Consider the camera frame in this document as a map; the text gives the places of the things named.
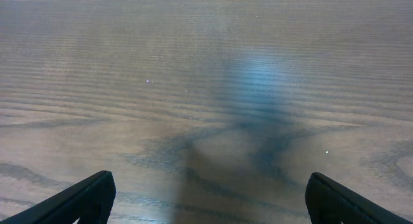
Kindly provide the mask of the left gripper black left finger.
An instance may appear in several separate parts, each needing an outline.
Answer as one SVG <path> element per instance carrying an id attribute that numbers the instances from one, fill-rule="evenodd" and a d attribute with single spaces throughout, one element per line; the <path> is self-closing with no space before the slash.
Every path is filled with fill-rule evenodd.
<path id="1" fill-rule="evenodd" d="M 113 175 L 102 170 L 1 224 L 106 224 L 115 197 Z"/>

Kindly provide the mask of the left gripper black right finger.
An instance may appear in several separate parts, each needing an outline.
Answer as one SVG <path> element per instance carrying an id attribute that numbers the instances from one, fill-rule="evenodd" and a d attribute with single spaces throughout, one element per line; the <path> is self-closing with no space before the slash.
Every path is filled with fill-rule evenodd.
<path id="1" fill-rule="evenodd" d="M 312 224 L 412 224 L 319 172 L 308 180 L 305 203 Z"/>

